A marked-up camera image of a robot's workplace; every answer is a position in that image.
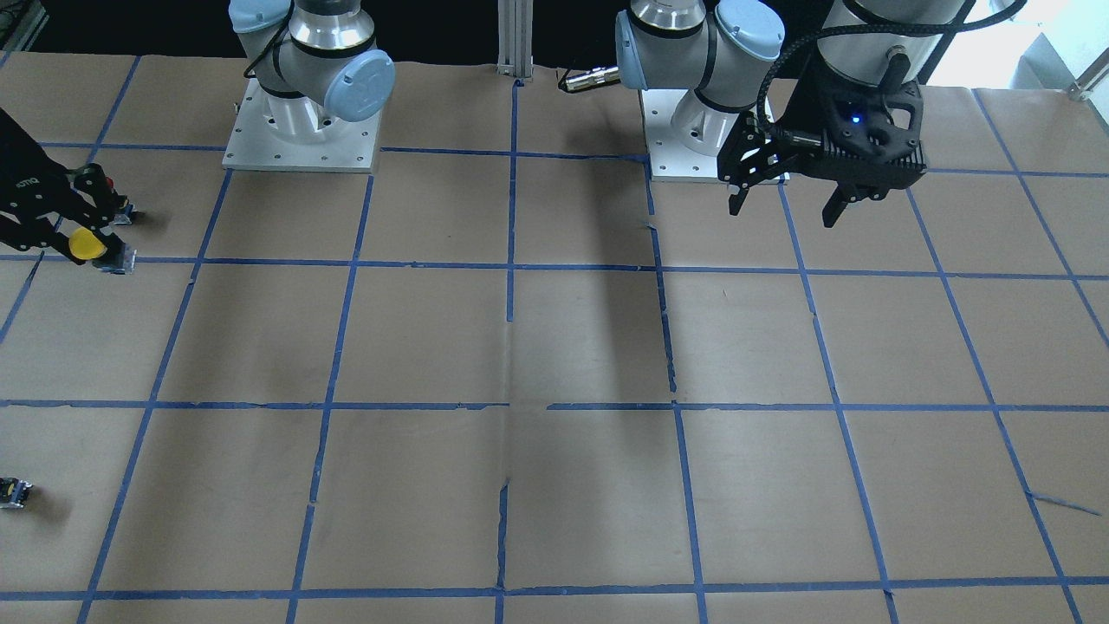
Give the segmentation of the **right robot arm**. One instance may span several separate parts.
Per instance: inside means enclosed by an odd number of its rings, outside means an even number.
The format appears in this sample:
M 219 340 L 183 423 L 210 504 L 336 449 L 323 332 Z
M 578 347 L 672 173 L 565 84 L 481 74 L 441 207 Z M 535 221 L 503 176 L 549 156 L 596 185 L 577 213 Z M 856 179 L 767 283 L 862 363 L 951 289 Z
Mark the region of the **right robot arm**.
M 358 1 L 232 1 L 250 64 L 222 165 L 282 172 L 373 166 L 396 68 Z M 3 244 L 51 249 L 78 265 L 130 274 L 136 252 L 118 236 L 139 217 L 98 163 L 67 167 L 3 114 Z

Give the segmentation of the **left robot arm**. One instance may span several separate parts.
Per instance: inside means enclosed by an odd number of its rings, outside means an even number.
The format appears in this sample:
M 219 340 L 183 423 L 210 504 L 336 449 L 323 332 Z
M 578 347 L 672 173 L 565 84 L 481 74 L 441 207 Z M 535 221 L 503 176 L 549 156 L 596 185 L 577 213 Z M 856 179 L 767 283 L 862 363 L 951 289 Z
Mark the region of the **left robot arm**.
M 957 1 L 836 1 L 820 30 L 788 35 L 761 1 L 632 1 L 615 16 L 628 88 L 680 88 L 700 112 L 734 117 L 710 145 L 733 216 L 785 173 L 832 180 L 827 228 L 851 203 L 908 190 L 930 168 L 918 72 Z

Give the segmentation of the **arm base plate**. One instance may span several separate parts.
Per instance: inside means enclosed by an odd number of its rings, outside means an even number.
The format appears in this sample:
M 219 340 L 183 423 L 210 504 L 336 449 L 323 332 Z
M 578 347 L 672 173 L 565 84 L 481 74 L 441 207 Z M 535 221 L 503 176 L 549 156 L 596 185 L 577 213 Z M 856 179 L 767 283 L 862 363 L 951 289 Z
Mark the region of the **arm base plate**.
M 349 122 L 309 98 L 269 94 L 250 79 L 222 166 L 237 171 L 372 174 L 383 114 Z
M 705 106 L 692 88 L 650 88 L 639 94 L 651 177 L 718 183 L 718 153 L 737 113 Z

